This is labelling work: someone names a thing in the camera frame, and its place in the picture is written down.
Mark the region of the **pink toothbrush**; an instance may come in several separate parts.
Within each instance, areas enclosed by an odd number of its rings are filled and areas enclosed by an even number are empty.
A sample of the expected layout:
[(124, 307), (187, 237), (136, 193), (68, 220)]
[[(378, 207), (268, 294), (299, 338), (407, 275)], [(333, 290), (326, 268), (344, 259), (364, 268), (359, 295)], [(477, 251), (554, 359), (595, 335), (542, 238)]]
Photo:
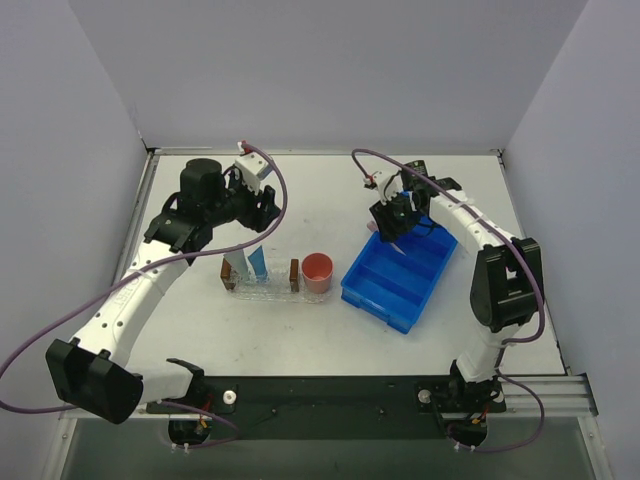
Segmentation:
[(382, 244), (385, 244), (385, 245), (389, 246), (390, 248), (392, 248), (394, 251), (396, 251), (397, 253), (399, 253), (401, 255), (405, 255), (405, 251), (402, 250), (396, 243), (383, 240), (382, 233), (380, 232), (379, 227), (378, 227), (377, 223), (374, 220), (369, 220), (367, 222), (366, 226), (367, 226), (367, 229), (369, 231), (371, 231), (372, 233), (378, 235), (379, 241)]

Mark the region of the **white toothpaste tube green cap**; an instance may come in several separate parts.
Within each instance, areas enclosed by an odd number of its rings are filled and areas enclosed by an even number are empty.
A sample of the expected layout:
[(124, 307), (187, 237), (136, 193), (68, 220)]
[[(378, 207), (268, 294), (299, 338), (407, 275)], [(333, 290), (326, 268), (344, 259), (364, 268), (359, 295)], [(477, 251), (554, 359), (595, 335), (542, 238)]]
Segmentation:
[(251, 278), (247, 258), (243, 249), (227, 252), (223, 257), (229, 263), (237, 279), (247, 281)]

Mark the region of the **blue toothpaste tube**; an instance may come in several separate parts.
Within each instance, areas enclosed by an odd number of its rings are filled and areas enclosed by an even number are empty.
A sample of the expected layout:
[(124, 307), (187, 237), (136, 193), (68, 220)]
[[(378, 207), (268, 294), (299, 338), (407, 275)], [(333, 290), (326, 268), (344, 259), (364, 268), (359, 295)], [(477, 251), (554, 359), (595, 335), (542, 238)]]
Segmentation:
[(266, 283), (268, 281), (269, 274), (266, 266), (263, 247), (262, 246), (257, 247), (247, 257), (247, 259), (253, 269), (256, 281), (258, 283)]

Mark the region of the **clear acrylic toothbrush holder rack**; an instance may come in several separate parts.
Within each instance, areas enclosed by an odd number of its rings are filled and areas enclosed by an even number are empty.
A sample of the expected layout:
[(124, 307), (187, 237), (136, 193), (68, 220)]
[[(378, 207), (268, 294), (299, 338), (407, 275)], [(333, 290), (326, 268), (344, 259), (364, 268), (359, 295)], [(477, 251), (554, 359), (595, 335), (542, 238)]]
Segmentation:
[(266, 270), (257, 274), (252, 268), (247, 273), (237, 272), (224, 259), (220, 280), (225, 289), (238, 296), (266, 296), (297, 294), (302, 290), (299, 265), (296, 259), (276, 259), (266, 264)]

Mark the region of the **pink plastic cup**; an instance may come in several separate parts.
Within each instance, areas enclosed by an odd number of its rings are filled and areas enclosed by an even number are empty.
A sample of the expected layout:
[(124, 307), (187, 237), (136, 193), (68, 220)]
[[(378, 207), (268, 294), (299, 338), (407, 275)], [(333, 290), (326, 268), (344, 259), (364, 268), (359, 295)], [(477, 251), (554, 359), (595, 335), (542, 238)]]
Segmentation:
[(332, 259), (320, 252), (306, 256), (301, 264), (301, 271), (306, 288), (313, 294), (324, 294), (330, 286), (333, 276)]

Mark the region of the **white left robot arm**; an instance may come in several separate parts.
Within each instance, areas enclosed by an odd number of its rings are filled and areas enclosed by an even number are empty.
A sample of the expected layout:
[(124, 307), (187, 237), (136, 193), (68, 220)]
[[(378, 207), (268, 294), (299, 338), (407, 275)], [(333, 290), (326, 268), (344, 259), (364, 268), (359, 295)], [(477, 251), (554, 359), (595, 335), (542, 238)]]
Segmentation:
[(170, 399), (193, 411), (204, 402), (201, 369), (178, 359), (155, 375), (126, 366), (144, 325), (171, 285), (212, 241), (215, 228), (239, 222), (258, 233), (284, 209), (265, 178), (277, 169), (257, 153), (238, 156), (229, 171), (195, 158), (180, 173), (179, 189), (154, 217), (125, 276), (90, 321), (70, 340), (54, 340), (45, 359), (58, 397), (113, 424), (144, 403)]

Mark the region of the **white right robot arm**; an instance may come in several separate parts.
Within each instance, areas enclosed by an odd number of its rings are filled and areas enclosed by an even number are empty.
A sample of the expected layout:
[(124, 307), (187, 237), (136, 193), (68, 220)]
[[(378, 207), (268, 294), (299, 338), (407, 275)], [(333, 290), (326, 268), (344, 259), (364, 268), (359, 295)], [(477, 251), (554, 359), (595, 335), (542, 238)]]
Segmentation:
[(421, 160), (393, 174), (368, 174), (364, 186), (378, 195), (370, 212), (382, 241), (396, 242), (427, 218), (474, 256), (470, 305), (475, 331), (451, 365), (450, 391), (456, 400), (496, 395), (505, 349), (517, 343), (517, 332), (544, 303), (538, 243), (498, 227), (473, 206), (458, 182), (428, 175)]

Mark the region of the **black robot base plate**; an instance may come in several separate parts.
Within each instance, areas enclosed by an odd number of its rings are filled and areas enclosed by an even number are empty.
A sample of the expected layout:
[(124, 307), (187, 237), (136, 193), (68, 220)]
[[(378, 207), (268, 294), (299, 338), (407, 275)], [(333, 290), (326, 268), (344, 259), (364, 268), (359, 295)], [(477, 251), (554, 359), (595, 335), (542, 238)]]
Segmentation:
[(436, 376), (205, 376), (200, 390), (149, 414), (205, 407), (235, 424), (243, 440), (426, 440), (450, 419), (503, 413), (496, 381), (465, 387)]

